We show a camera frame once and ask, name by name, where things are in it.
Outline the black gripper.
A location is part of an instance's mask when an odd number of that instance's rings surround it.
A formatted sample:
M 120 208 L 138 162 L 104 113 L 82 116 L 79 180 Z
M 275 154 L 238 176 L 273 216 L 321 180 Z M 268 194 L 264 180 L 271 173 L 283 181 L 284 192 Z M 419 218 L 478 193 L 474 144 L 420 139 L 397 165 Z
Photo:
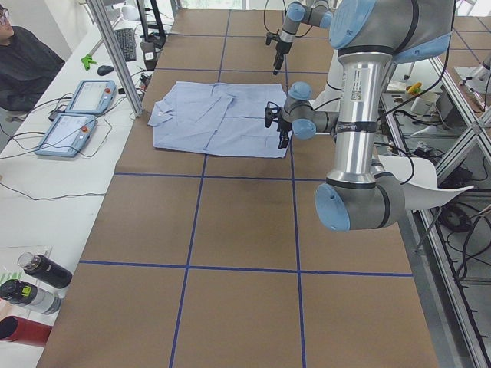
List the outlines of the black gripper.
M 290 140 L 290 132 L 292 131 L 292 124 L 285 120 L 282 116 L 278 117 L 278 129 L 280 140 L 278 144 L 279 149 L 285 149 L 288 147 Z
M 273 75 L 277 75 L 278 71 L 282 69 L 282 65 L 284 62 L 284 58 L 286 54 L 288 54 L 291 50 L 292 43 L 283 41 L 281 38 L 277 40 L 277 45 L 275 47 L 276 49 L 276 56 L 273 64 Z

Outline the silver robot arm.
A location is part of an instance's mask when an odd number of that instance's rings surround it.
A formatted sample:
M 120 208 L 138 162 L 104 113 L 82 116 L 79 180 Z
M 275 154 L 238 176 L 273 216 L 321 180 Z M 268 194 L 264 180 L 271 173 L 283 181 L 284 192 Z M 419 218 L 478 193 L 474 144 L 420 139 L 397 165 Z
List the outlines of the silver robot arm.
M 293 41 L 298 37 L 300 24 L 329 29 L 332 18 L 333 13 L 328 1 L 314 1 L 311 6 L 303 5 L 298 1 L 291 3 L 287 7 L 282 29 L 276 33 L 268 32 L 266 35 L 267 45 L 270 45 L 272 41 L 276 42 L 273 74 L 277 75 L 281 70 L 285 56 L 290 52 Z
M 374 158 L 377 111 L 388 67 L 442 54 L 450 45 L 452 1 L 293 2 L 275 34 L 274 67 L 290 51 L 300 24 L 326 28 L 342 67 L 334 167 L 315 193 L 322 224 L 333 231 L 384 228 L 404 213 L 403 187 Z

